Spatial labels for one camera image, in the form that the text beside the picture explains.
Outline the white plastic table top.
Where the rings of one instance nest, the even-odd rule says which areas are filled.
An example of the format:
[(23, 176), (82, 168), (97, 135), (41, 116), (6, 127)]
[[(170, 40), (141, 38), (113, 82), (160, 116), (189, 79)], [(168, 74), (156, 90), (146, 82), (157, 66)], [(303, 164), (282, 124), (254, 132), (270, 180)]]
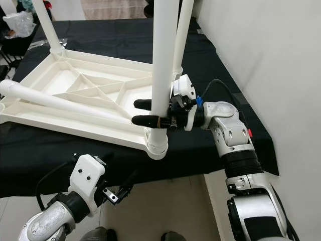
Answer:
[(1, 122), (39, 127), (145, 151), (162, 159), (169, 151), (164, 131), (136, 126), (136, 99), (151, 99), (153, 65), (82, 51), (51, 53), (19, 83), (30, 89), (130, 119), (128, 123), (43, 106), (2, 95)]

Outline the grey left robot foot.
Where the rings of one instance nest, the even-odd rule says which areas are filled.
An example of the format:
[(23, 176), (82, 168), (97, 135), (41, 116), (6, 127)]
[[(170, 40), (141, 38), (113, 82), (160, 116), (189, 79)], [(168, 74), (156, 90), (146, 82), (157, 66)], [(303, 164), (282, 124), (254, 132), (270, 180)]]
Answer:
[(118, 238), (115, 230), (99, 226), (84, 234), (79, 241), (118, 241)]

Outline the grey robot foot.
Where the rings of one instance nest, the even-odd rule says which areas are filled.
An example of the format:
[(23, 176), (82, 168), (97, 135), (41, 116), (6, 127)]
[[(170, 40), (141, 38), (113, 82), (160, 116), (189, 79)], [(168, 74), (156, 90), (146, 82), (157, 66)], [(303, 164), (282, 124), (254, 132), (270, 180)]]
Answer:
[(118, 238), (115, 230), (99, 226), (84, 234), (79, 241), (118, 241)]
[(160, 241), (186, 241), (186, 238), (175, 231), (165, 232)]

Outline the black tablecloth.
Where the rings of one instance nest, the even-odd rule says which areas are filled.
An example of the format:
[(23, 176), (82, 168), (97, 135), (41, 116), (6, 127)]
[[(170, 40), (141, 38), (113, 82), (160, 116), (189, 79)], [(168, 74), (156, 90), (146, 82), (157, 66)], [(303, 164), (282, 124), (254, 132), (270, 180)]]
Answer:
[[(152, 61), (152, 19), (55, 21), (53, 25), (59, 37), (68, 39), (68, 50), (144, 63)], [(235, 96), (253, 135), (263, 170), (280, 175), (281, 161), (273, 138), (196, 19), (191, 19), (188, 30), (183, 71), (190, 76), (197, 92), (207, 89), (207, 101), (228, 101), (231, 95)], [(136, 181), (147, 183), (208, 174), (223, 168), (211, 133), (201, 129), (170, 132), (168, 154), (158, 161), (138, 149), (23, 124), (6, 122), (1, 124), (0, 132), (2, 197), (34, 196), (38, 181), (53, 168), (71, 161), (74, 154), (102, 158), (114, 153), (112, 163), (107, 163), (108, 184), (113, 186), (120, 185), (135, 169), (139, 170)]]

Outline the grey right robot foot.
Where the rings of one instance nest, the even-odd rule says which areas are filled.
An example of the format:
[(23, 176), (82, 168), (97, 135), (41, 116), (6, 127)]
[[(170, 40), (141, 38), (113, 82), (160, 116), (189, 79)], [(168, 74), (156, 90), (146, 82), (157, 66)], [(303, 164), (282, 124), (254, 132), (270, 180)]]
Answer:
[(175, 231), (165, 232), (160, 241), (186, 241), (186, 238)]

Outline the large black round bowl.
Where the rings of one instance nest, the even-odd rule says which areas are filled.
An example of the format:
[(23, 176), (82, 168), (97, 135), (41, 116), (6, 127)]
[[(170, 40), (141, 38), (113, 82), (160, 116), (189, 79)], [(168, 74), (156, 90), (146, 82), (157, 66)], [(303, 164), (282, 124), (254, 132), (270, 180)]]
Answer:
[(147, 5), (143, 9), (146, 18), (153, 18), (154, 0), (145, 0)]

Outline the beige woven mat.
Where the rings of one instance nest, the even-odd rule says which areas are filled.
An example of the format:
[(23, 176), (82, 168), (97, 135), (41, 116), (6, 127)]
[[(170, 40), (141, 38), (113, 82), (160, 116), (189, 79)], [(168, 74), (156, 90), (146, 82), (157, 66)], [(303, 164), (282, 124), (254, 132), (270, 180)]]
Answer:
[(87, 20), (143, 19), (146, 0), (81, 0)]

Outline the clear tape strip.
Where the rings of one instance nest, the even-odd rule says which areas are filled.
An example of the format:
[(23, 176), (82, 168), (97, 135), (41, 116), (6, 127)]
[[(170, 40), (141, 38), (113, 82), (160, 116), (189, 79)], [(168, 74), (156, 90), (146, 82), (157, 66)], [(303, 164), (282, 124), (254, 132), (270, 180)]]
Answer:
[[(66, 38), (58, 39), (58, 42), (62, 47), (65, 47), (67, 45), (67, 39)], [(32, 42), (30, 44), (30, 46), (27, 48), (27, 50), (32, 50), (34, 48), (41, 47), (41, 46), (49, 47), (50, 43), (49, 43), (48, 40), (35, 41), (35, 42)]]

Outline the clear plastic bag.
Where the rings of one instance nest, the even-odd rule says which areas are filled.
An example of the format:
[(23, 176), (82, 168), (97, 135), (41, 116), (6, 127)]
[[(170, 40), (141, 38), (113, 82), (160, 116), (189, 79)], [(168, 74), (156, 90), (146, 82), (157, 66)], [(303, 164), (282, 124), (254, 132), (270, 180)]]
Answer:
[(34, 15), (26, 11), (11, 13), (8, 16), (2, 17), (2, 20), (9, 28), (5, 39), (29, 37), (34, 32), (36, 26)]

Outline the teal cloth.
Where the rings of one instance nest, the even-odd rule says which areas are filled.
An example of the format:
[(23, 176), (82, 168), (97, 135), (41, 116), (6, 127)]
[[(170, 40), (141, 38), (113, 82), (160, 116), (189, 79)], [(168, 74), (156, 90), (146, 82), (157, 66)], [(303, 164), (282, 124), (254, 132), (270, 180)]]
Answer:
[(33, 0), (16, 0), (16, 11), (36, 13)]

